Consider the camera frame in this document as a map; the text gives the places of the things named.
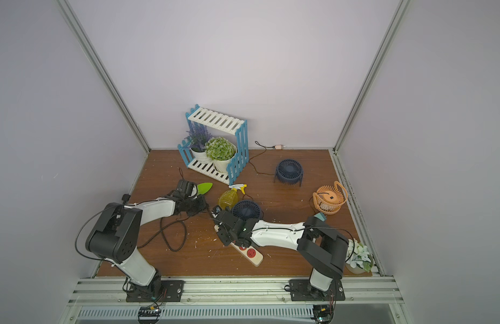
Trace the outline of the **beige power strip red sockets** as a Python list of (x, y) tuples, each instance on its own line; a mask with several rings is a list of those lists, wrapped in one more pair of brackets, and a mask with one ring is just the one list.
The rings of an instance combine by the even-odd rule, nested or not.
[(255, 267), (259, 267), (263, 261), (263, 255), (254, 247), (239, 247), (234, 242), (230, 241), (228, 232), (225, 229), (221, 229), (219, 225), (214, 226), (214, 230), (225, 247), (233, 247), (238, 251), (244, 258), (246, 258)]

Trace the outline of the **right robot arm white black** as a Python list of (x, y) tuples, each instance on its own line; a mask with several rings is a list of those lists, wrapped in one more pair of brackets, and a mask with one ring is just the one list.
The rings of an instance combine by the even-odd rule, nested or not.
[(309, 285), (327, 292), (343, 277), (349, 240), (316, 216), (296, 224), (269, 223), (251, 218), (243, 220), (215, 207), (212, 213), (220, 241), (241, 248), (278, 247), (297, 251), (312, 267)]

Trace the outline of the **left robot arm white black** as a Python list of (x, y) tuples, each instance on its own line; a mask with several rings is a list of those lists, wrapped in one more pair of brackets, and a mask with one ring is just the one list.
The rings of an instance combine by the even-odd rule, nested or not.
[(152, 221), (186, 213), (201, 213), (207, 203), (198, 186), (186, 180), (178, 182), (171, 193), (138, 204), (111, 202), (100, 213), (85, 248), (119, 268), (131, 283), (147, 287), (157, 274), (137, 248), (140, 227)]

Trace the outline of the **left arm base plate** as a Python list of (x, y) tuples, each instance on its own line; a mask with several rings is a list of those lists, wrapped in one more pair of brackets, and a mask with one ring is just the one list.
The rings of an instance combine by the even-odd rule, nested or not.
[(157, 279), (149, 286), (131, 283), (127, 289), (127, 302), (180, 302), (184, 291), (183, 280)]

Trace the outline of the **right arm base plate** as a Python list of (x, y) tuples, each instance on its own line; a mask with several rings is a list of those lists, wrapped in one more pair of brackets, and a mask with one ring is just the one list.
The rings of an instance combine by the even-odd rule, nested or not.
[(313, 287), (308, 279), (291, 279), (285, 286), (285, 291), (290, 294), (292, 301), (299, 302), (330, 302), (346, 299), (340, 280), (332, 280), (329, 289), (324, 292)]

